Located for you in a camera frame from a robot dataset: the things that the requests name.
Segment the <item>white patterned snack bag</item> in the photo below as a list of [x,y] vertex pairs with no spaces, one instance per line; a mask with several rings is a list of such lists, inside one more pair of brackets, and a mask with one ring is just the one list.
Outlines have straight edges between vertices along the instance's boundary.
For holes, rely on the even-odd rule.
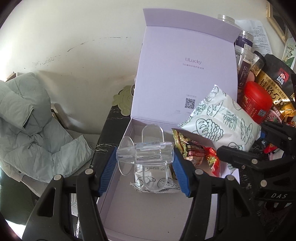
[[181,191],[171,164],[145,167],[135,165],[134,181],[130,186],[140,192],[178,193]]
[[227,146],[246,152],[261,132],[261,126],[218,85],[178,126],[212,141],[216,149]]

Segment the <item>brown nutritious cereal packet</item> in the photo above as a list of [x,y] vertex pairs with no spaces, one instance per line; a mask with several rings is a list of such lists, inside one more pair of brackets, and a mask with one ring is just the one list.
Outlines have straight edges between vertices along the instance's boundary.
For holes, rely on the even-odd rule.
[[192,162],[197,167],[202,164],[205,157],[204,147],[196,141],[186,137],[178,130],[172,128],[175,146],[178,148],[185,160]]

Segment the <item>clear acrylic stand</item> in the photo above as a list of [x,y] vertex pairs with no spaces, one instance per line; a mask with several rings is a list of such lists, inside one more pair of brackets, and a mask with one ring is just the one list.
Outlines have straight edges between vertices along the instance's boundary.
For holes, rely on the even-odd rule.
[[164,131],[158,125],[148,125],[142,129],[141,142],[135,143],[131,137],[121,140],[116,151],[120,173],[134,174],[135,165],[166,166],[174,161],[174,146],[166,142]]

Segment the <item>red gold-lettered snack packet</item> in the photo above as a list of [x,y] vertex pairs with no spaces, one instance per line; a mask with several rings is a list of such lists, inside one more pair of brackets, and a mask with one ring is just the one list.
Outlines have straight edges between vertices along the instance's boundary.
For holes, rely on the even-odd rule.
[[220,177],[220,159],[217,156],[217,152],[212,147],[204,147],[205,158],[215,177]]

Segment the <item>red cylindrical tin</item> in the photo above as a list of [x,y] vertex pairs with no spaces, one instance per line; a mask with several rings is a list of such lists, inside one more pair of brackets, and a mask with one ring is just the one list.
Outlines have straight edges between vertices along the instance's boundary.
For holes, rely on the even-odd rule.
[[243,89],[241,107],[257,123],[261,124],[271,109],[273,100],[269,93],[256,82],[247,82]]

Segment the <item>black gold oats bag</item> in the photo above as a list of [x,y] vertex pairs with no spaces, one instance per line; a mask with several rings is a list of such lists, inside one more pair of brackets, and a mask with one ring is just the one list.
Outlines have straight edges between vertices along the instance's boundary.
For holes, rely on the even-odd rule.
[[273,100],[265,120],[288,123],[295,116],[295,93],[291,79],[294,72],[272,54],[266,54],[264,59],[265,65],[255,77],[255,82],[263,87]]

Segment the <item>green lily pad coaster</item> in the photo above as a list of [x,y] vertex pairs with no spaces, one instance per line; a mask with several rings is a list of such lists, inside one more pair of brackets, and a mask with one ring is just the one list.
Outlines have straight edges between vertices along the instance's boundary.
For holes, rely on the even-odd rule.
[[112,106],[118,106],[123,116],[129,116],[132,110],[134,84],[125,86],[118,94],[113,96]]

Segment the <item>small dark snack jar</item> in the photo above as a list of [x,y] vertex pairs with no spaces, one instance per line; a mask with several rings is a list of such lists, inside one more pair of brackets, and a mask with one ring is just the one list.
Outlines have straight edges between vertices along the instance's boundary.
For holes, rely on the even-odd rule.
[[250,71],[254,74],[255,77],[259,75],[259,73],[261,72],[265,64],[266,64],[265,57],[262,54],[260,54],[258,51],[254,51]]

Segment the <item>grey-green puffer jacket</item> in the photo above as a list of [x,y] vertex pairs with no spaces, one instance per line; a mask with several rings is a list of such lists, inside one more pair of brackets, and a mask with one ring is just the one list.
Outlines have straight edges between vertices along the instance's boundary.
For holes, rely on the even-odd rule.
[[50,97],[34,73],[1,82],[1,120],[34,134],[51,118]]

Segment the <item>tall dark clear jar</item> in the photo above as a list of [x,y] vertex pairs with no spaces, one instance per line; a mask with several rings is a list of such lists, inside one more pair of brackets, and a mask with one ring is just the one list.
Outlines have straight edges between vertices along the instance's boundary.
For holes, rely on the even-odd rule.
[[235,55],[237,63],[237,76],[238,76],[238,92],[237,100],[240,99],[246,84],[248,74],[253,61],[253,53],[238,45],[235,45]]

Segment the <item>printed white paper sheet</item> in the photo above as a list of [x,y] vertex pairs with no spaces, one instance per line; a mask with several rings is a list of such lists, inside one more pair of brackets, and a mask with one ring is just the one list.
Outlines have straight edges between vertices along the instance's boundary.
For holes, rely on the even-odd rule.
[[253,36],[252,52],[257,51],[263,56],[272,54],[271,45],[263,24],[259,20],[236,20],[236,25]]

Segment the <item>lavender open gift box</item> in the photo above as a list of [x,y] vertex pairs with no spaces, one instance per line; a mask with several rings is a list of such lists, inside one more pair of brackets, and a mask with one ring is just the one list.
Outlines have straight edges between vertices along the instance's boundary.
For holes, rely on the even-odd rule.
[[[131,121],[125,134],[140,141],[144,126],[171,129],[185,121],[214,85],[237,96],[234,42],[240,29],[205,15],[175,9],[144,9]],[[192,200],[184,193],[143,193],[133,174],[115,169],[98,208],[109,240],[179,240]]]

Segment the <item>gold framed wall picture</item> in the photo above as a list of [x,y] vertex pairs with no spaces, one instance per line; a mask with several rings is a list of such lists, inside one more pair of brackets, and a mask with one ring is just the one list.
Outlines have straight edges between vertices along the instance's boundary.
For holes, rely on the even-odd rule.
[[269,2],[266,3],[266,18],[268,22],[272,25],[276,33],[279,35],[283,44],[285,44],[288,39],[287,25],[285,24],[278,11]]

